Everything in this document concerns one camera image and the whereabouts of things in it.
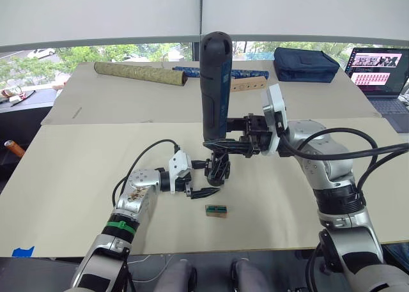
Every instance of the beige tabletop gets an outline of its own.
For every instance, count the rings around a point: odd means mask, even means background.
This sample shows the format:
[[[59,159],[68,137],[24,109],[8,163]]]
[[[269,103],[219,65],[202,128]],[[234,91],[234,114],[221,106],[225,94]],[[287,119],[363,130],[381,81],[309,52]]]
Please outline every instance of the beige tabletop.
[[[172,68],[198,62],[128,63]],[[271,61],[234,61],[233,69],[267,70],[267,84],[278,83]],[[280,82],[288,118],[380,117],[361,90],[340,69],[327,83]],[[230,94],[229,117],[262,114],[260,90]],[[97,74],[93,63],[77,67],[43,125],[201,122],[200,81],[184,86]]]
[[[381,118],[321,119],[326,127],[353,127],[379,146],[400,142]],[[200,123],[138,123],[43,126],[0,197],[0,256],[35,246],[35,257],[83,256],[112,210],[111,193],[129,165],[153,141],[170,138],[192,159],[205,159]],[[348,134],[334,139],[351,151],[367,142]],[[171,144],[149,151],[138,168],[167,166]],[[368,158],[354,160],[358,178]],[[409,240],[407,154],[383,165],[364,186],[369,212],[381,242]],[[208,186],[203,170],[194,188]],[[226,219],[207,217],[206,204],[225,204]],[[317,206],[294,158],[231,156],[230,178],[206,199],[161,193],[146,233],[138,231],[133,253],[314,247],[323,228]]]

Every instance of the wooden peg board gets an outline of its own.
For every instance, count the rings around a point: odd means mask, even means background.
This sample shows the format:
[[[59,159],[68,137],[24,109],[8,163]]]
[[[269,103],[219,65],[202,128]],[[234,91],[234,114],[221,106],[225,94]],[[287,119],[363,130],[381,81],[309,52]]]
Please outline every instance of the wooden peg board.
[[[231,79],[230,92],[248,91],[250,89],[264,89],[267,80],[264,76]]]

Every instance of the laptop screen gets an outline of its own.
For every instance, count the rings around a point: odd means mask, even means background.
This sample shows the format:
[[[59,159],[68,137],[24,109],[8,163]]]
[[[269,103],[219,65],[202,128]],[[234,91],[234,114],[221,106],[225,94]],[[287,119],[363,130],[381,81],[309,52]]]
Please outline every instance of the laptop screen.
[[[409,77],[409,49],[354,48],[345,72],[368,97],[397,97]]]

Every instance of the laptop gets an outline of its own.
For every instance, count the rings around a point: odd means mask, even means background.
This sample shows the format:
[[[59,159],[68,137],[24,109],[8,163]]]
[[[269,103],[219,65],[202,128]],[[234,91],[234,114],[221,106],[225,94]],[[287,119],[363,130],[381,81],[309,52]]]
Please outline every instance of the laptop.
[[[346,74],[396,132],[409,132],[409,111],[398,100],[409,78],[409,49],[352,49]]]

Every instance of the blue patterned roll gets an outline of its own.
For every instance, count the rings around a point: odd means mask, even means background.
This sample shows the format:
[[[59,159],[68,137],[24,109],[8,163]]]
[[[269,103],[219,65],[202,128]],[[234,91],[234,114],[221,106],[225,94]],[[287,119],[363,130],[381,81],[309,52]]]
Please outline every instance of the blue patterned roll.
[[[187,77],[191,77],[191,78],[200,77],[200,71],[198,67],[176,66],[172,69],[181,70],[185,72],[185,75]],[[231,76],[234,77],[235,79],[264,76],[266,79],[268,79],[269,74],[268,74],[268,71],[266,70],[231,70]]]

